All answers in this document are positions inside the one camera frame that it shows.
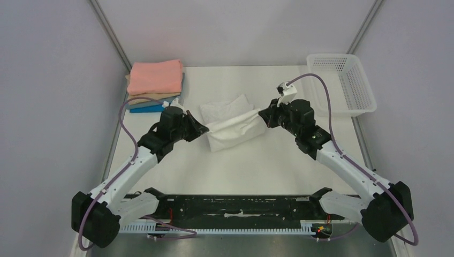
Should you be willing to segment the white t shirt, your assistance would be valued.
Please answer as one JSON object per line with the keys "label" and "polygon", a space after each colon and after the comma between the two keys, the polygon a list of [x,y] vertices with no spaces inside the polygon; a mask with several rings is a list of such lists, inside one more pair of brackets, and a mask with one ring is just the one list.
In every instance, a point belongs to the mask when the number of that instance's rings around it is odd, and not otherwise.
{"label": "white t shirt", "polygon": [[259,116],[260,110],[249,103],[244,94],[231,101],[200,105],[204,125],[209,128],[210,150],[231,148],[263,134],[267,126]]}

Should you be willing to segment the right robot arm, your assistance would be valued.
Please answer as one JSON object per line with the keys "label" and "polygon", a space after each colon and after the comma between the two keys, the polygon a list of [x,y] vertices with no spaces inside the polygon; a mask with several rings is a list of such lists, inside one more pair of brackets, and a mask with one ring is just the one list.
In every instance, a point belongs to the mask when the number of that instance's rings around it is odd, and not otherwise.
{"label": "right robot arm", "polygon": [[273,99],[259,116],[268,128],[282,127],[292,134],[300,151],[329,168],[357,193],[353,197],[327,187],[318,190],[309,197],[313,217],[344,217],[362,225],[379,242],[395,236],[413,246],[419,243],[409,187],[403,182],[393,184],[353,160],[336,142],[332,130],[316,124],[308,101],[279,104]]}

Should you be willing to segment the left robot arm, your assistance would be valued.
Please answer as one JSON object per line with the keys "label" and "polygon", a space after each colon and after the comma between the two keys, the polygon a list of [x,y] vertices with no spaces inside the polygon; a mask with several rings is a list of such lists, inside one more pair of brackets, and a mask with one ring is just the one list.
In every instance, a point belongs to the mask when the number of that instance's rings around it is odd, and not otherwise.
{"label": "left robot arm", "polygon": [[78,233],[81,250],[88,239],[104,248],[117,237],[121,228],[152,215],[163,218],[168,204],[157,196],[142,192],[129,201],[123,198],[145,173],[154,168],[181,141],[191,142],[209,132],[193,115],[181,107],[169,106],[161,112],[159,122],[139,140],[133,141],[134,152],[114,176],[89,193],[78,192],[71,203],[71,227]]}

